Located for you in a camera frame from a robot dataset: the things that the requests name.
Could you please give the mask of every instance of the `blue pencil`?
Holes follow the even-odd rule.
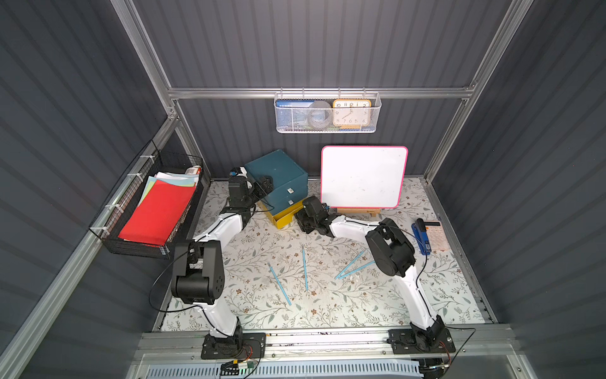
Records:
[[[352,272],[348,272],[348,273],[346,273],[345,275],[342,275],[342,276],[338,277],[337,279],[343,279],[343,278],[345,278],[345,277],[348,277],[349,275],[353,274],[354,272],[360,271],[361,269],[363,269],[363,268],[365,268],[365,267],[370,266],[370,265],[371,265],[371,264],[373,264],[374,262],[375,262],[375,261],[369,262],[369,263],[367,263],[367,264],[363,265],[362,267],[359,267],[359,268],[355,269],[355,270],[354,270],[354,271],[352,271]]]
[[[348,268],[349,268],[349,267],[350,267],[352,264],[354,264],[354,263],[355,263],[355,262],[358,260],[358,258],[360,258],[360,257],[362,256],[362,254],[364,254],[364,250],[363,250],[363,251],[362,251],[360,254],[358,254],[358,256],[357,256],[356,258],[354,258],[354,259],[353,259],[353,261],[351,261],[351,263],[350,263],[350,264],[348,264],[348,265],[347,265],[347,266],[346,266],[344,269],[342,269],[342,270],[341,270],[341,272],[339,272],[339,274],[338,274],[337,276],[335,276],[335,279],[338,279],[338,278],[339,278],[341,275],[343,275],[343,273],[345,273],[345,271],[347,271],[347,269],[348,269]]]
[[[276,275],[276,272],[273,270],[273,267],[269,266],[271,273],[273,274],[273,277],[276,278],[276,281],[278,282],[278,286],[280,286],[280,289],[282,290],[282,294],[284,294],[284,297],[286,297],[286,301],[288,301],[288,305],[293,305],[290,302],[290,299],[288,298],[288,296],[286,296],[286,291],[284,290],[284,287],[282,287],[282,283],[280,283],[280,279],[278,279],[278,276]]]
[[[303,249],[303,272],[305,273],[305,290],[309,291],[309,286],[307,285],[307,264],[305,263],[305,249]]]

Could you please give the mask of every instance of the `black wire basket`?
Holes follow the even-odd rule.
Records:
[[[94,221],[89,225],[89,229],[103,242],[103,245],[111,253],[169,259],[175,251],[175,244],[178,241],[185,240],[189,227],[194,221],[193,218],[195,217],[196,208],[198,207],[205,186],[202,179],[204,165],[202,164],[202,158],[198,156],[157,149],[154,151],[154,154],[145,156],[145,158],[147,158],[147,160],[143,164],[143,167],[137,174],[134,174],[132,182],[128,185],[120,199],[114,204],[106,205],[110,201],[118,184],[121,183],[122,178],[114,186],[110,195],[103,202],[104,205],[99,208],[93,219]],[[132,167],[138,159],[140,159],[139,156],[133,160],[129,167]],[[187,207],[185,207],[179,222],[175,225],[175,228],[164,245],[126,241],[118,237],[122,228],[126,225],[137,208],[139,199],[141,199],[143,190],[145,189],[148,176],[154,176],[158,172],[185,173],[185,170],[192,166],[202,167],[198,178],[198,185],[190,202],[187,204]],[[109,208],[110,214],[105,223],[103,225],[95,224],[98,217],[106,208]]]

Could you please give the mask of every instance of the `blue stapler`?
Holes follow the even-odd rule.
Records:
[[[429,245],[429,238],[427,238],[427,229],[425,228],[425,221],[423,221],[422,218],[418,218],[415,223],[411,225],[411,227],[417,239],[417,243],[419,244],[421,254],[429,255],[431,253],[431,246]]]

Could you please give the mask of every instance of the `yellow drawer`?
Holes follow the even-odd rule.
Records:
[[[276,214],[275,216],[271,215],[271,213],[267,210],[267,207],[262,201],[258,202],[258,204],[259,207],[261,207],[261,209],[265,212],[265,215],[271,221],[271,223],[278,229],[282,229],[286,225],[290,224],[291,221],[293,221],[295,213],[303,209],[303,200],[298,203],[294,203],[293,205],[284,209],[282,212]]]

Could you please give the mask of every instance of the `teal storage box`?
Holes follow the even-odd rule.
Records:
[[[273,179],[273,191],[263,200],[277,215],[307,197],[307,172],[282,150],[276,150],[244,165],[254,180],[262,176]]]

